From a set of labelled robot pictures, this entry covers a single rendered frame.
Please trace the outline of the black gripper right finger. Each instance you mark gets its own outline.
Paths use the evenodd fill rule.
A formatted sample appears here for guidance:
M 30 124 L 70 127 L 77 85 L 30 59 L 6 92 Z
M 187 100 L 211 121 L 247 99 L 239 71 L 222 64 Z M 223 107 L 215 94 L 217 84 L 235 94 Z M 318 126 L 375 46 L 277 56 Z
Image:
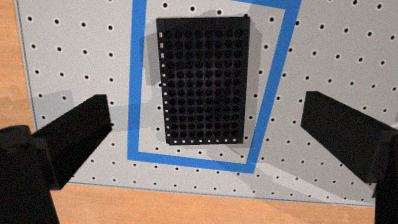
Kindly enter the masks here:
M 376 183 L 374 224 L 398 224 L 398 130 L 318 91 L 301 127 L 365 184 Z

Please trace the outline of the blue tape outline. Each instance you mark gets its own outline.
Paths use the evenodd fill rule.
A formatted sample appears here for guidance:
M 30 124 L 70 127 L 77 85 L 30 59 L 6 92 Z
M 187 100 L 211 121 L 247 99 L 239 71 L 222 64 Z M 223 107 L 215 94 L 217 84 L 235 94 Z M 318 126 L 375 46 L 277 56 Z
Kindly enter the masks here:
M 147 0 L 132 0 L 127 160 L 254 174 L 302 0 L 233 0 L 285 9 L 246 164 L 138 152 Z

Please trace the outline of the black well plate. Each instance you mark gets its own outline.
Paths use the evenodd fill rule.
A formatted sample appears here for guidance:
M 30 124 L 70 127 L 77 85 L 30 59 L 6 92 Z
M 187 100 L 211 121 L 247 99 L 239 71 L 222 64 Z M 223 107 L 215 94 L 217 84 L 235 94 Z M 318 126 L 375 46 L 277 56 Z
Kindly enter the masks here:
M 243 144 L 250 16 L 156 18 L 156 27 L 166 143 Z

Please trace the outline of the light grey perforated base plate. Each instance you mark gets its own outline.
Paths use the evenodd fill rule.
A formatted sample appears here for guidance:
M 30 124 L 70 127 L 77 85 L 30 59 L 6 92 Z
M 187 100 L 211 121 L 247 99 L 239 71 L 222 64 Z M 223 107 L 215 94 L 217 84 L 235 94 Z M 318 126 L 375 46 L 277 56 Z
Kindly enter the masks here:
M 398 0 L 302 0 L 254 174 L 127 160 L 132 0 L 14 0 L 34 131 L 107 94 L 111 133 L 67 184 L 375 208 L 301 125 L 319 91 L 398 130 Z M 147 0 L 138 152 L 246 164 L 285 9 Z M 251 18 L 243 144 L 166 143 L 156 18 Z

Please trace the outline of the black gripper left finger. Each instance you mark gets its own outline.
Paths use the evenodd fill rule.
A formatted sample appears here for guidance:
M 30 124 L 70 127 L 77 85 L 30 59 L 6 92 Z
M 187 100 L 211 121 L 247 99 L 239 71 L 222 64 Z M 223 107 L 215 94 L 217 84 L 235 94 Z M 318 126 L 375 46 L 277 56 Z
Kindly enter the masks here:
M 50 191 L 61 191 L 111 131 L 107 94 L 33 134 L 28 125 L 0 129 L 0 224 L 60 224 Z

